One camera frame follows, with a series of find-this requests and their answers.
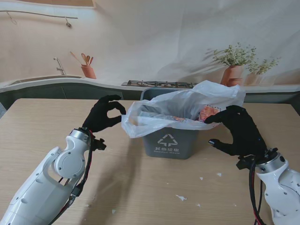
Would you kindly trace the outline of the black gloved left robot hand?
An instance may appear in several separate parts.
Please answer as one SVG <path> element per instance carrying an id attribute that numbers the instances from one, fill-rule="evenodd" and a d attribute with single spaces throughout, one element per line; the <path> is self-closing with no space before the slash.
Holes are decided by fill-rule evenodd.
<path id="1" fill-rule="evenodd" d="M 100 98 L 90 110 L 82 127 L 96 133 L 120 123 L 122 115 L 126 115 L 126 109 L 118 102 L 119 100 L 121 100 L 119 95 L 107 95 Z M 107 113 L 113 109 L 118 110 L 120 115 L 109 118 Z"/>

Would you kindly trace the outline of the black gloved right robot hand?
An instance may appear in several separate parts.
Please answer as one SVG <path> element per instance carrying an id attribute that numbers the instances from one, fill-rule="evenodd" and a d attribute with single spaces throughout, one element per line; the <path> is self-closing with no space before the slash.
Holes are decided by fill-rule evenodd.
<path id="1" fill-rule="evenodd" d="M 224 111 L 209 116 L 204 122 L 206 124 L 223 123 L 229 129 L 233 139 L 231 144 L 218 139 L 209 140 L 210 145 L 226 154 L 263 157 L 267 151 L 266 143 L 256 124 L 243 107 L 230 105 Z"/>

